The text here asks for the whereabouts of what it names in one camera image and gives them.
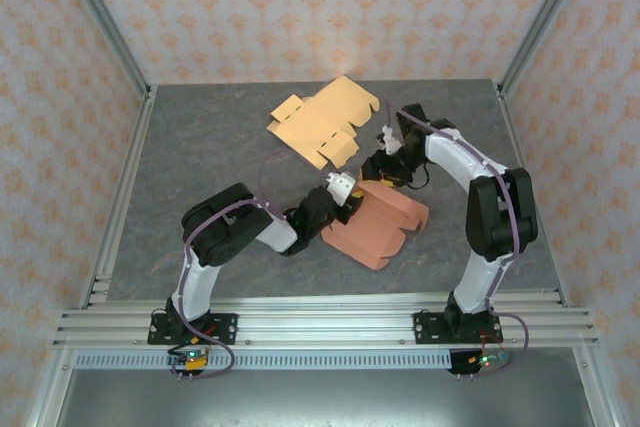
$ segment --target tan cardboard sheet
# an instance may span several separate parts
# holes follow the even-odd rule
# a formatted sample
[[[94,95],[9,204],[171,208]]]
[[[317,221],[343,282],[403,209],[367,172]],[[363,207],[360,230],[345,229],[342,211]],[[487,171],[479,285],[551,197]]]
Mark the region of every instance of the tan cardboard sheet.
[[[380,182],[360,182],[358,187],[364,193],[358,212],[347,225],[334,221],[322,231],[322,240],[379,270],[404,245],[406,235],[401,229],[422,231],[429,209]]]
[[[316,168],[330,160],[336,168],[358,151],[353,125],[362,126],[379,110],[378,99],[346,77],[339,77],[313,97],[292,95],[271,115],[267,129]]]

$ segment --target gray marble surface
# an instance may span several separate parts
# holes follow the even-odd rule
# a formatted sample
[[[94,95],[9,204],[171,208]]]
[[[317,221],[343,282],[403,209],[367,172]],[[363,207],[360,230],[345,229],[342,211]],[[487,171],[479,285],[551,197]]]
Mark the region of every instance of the gray marble surface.
[[[164,86],[158,89],[120,242],[109,300],[164,299],[176,287],[182,266],[180,219],[193,205],[235,182],[258,194],[258,172],[279,146],[266,130],[269,113],[289,95],[313,95],[322,83]],[[370,81],[361,85],[398,105],[420,102],[429,118],[447,117],[477,148],[516,166],[516,156],[489,80]],[[385,123],[381,111],[357,129],[360,150],[346,169],[357,173],[377,148]],[[275,156],[265,166],[264,193],[286,208],[322,183],[318,172],[295,154]],[[449,291],[469,256],[464,235],[466,195],[441,168],[430,167],[428,187],[404,191],[431,210],[422,234],[409,233],[389,265],[371,271],[314,239],[294,257],[282,257],[253,242],[222,269],[214,295],[377,294]],[[422,180],[419,176],[416,183]],[[541,235],[508,271],[503,289],[557,286],[546,239]]]

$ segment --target metal floor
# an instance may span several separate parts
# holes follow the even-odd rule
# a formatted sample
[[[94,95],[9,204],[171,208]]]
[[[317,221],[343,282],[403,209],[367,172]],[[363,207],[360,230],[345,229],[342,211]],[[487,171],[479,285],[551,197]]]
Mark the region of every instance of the metal floor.
[[[534,349],[473,382],[445,370],[234,370],[176,382],[166,371],[72,374],[58,427],[592,426],[571,349]]]
[[[398,105],[420,102],[429,118],[447,117],[473,145],[505,165],[517,165],[514,149],[489,80],[370,81],[360,83]],[[180,219],[193,205],[235,182],[258,194],[262,162],[282,143],[266,126],[269,113],[289,95],[313,95],[322,83],[162,86],[151,114],[142,157],[115,263],[108,300],[165,299],[182,266]],[[377,149],[385,123],[381,111],[357,129],[358,154],[347,170],[357,173]],[[268,200],[286,208],[320,185],[329,167],[315,171],[296,155],[266,166]],[[469,256],[464,235],[466,195],[442,169],[431,166],[428,187],[404,192],[425,203],[424,233],[408,239],[390,264],[374,272],[319,238],[295,257],[252,243],[222,269],[218,297],[312,296],[449,291]],[[504,289],[554,288],[557,276],[541,235],[507,273]]]

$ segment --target wall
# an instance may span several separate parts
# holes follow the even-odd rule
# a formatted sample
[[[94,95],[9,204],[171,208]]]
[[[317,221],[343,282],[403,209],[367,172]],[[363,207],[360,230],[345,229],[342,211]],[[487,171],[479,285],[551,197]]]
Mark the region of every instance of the wall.
[[[106,0],[153,83],[500,79],[543,0]]]
[[[570,296],[640,419],[640,0],[567,0],[510,108]]]
[[[82,0],[0,0],[0,425],[90,272],[139,104]]]

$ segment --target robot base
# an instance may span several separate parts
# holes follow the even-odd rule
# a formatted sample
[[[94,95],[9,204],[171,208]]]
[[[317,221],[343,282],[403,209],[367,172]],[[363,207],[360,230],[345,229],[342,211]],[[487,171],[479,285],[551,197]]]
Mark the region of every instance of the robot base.
[[[208,312],[190,322],[199,332],[207,333],[210,337],[220,340],[227,345],[234,345],[238,330],[237,314],[214,314]],[[167,301],[166,312],[151,315],[151,326],[147,343],[149,345],[183,345],[191,344],[195,335],[185,327],[178,312]]]
[[[463,314],[449,294],[444,312],[413,314],[416,344],[487,344],[502,342],[500,319],[489,312]]]

